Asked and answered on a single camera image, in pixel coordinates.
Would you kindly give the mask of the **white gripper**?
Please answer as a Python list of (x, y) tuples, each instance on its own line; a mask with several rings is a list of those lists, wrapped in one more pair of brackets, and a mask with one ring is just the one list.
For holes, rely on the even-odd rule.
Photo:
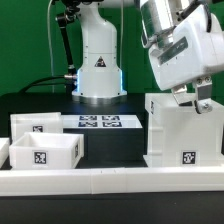
[[(212, 29), (207, 32), (205, 8), (200, 5), (174, 29), (173, 44), (168, 49), (159, 49), (156, 44), (149, 49), (157, 85), (161, 90), (172, 88), (178, 105), (187, 102), (187, 86), (181, 84), (224, 71), (224, 32), (214, 14), (211, 19)], [(197, 79), (195, 93), (196, 111), (199, 114), (210, 112), (212, 79)]]

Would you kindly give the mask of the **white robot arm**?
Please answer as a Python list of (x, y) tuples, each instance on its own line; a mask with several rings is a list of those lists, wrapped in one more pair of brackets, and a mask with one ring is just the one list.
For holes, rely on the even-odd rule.
[(75, 100), (110, 102), (126, 95), (117, 66), (117, 31), (98, 9), (134, 6), (141, 13), (142, 46), (156, 83), (179, 105), (212, 110), (211, 76), (224, 71), (224, 31), (211, 4), (224, 0), (55, 0), (56, 17), (74, 83)]

